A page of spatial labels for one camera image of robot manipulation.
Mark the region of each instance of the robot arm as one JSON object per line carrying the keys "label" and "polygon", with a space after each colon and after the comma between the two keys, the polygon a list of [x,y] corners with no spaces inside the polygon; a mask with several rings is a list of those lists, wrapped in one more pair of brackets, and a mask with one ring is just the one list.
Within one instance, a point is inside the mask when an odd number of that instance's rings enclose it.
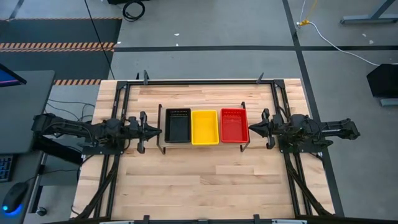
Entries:
{"label": "robot arm", "polygon": [[119,119],[104,120],[100,124],[86,124],[78,121],[70,121],[54,114],[40,114],[34,117],[32,130],[37,135],[68,134],[83,137],[89,140],[93,147],[101,145],[113,148],[119,141],[139,139],[137,150],[145,153],[143,141],[160,134],[162,130],[153,128],[147,124],[147,115],[140,113],[140,122],[136,117],[129,117],[129,125],[125,125]]}
{"label": "robot arm", "polygon": [[277,135],[280,146],[289,152],[320,152],[333,144],[333,141],[324,137],[337,136],[354,140],[360,136],[355,123],[349,118],[342,121],[316,122],[306,115],[293,114],[284,123],[281,114],[273,115],[270,121],[269,115],[269,110],[264,109],[261,114],[262,121],[249,127],[260,136],[268,138],[268,149],[275,146],[272,135]]}

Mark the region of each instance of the computer mouse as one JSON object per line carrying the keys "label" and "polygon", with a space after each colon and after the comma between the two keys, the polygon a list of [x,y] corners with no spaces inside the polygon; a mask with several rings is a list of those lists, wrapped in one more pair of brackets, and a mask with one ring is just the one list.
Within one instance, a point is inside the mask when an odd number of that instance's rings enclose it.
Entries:
{"label": "computer mouse", "polygon": [[6,213],[11,213],[17,210],[18,206],[24,199],[27,188],[28,184],[25,182],[14,184],[2,201],[2,210]]}

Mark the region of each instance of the gray floor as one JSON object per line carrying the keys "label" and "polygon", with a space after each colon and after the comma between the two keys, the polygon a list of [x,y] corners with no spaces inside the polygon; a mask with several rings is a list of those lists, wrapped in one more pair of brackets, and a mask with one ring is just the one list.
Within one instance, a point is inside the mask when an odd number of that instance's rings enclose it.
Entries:
{"label": "gray floor", "polygon": [[[7,17],[17,0],[0,2],[0,17]],[[306,12],[313,1],[307,1]],[[310,20],[336,45],[398,45],[397,24],[342,26],[342,16],[367,14],[378,0],[319,0]],[[303,0],[289,0],[295,21]],[[119,17],[121,6],[88,0],[95,17]],[[118,47],[202,45],[289,45],[292,39],[280,0],[151,0],[146,14],[134,23],[123,21]],[[388,10],[398,13],[398,2]],[[17,17],[87,17],[82,0],[25,0]],[[301,45],[326,46],[312,26],[298,30]],[[375,63],[398,62],[398,51],[355,52]],[[398,220],[398,108],[381,108],[371,96],[366,75],[375,69],[340,52],[304,52],[321,119],[351,118],[362,136],[355,141],[334,139],[330,154],[343,209],[347,217]],[[135,78],[146,69],[150,78],[301,78],[295,52],[201,51],[117,52],[112,68],[117,79]],[[94,103],[98,87],[55,86],[53,100]],[[81,105],[51,103],[80,117]],[[66,118],[73,116],[47,108]],[[92,113],[87,107],[85,114]],[[73,198],[74,191],[61,197]],[[51,195],[50,189],[44,193]],[[43,206],[55,206],[47,217],[27,217],[27,223],[65,220],[71,201],[44,195]]]}

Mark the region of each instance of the keyboard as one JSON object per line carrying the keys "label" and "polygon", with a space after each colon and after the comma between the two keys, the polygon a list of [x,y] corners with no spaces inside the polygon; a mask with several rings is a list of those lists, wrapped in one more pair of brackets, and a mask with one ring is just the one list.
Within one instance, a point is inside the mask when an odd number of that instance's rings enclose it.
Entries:
{"label": "keyboard", "polygon": [[15,158],[13,155],[0,155],[0,182],[9,182]]}

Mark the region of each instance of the monitor screen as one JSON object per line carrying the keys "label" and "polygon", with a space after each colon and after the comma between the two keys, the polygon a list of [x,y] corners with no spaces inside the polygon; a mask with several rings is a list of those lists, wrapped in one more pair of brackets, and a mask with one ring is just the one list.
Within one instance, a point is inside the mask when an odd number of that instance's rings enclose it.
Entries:
{"label": "monitor screen", "polygon": [[26,80],[0,64],[0,87],[26,84]]}

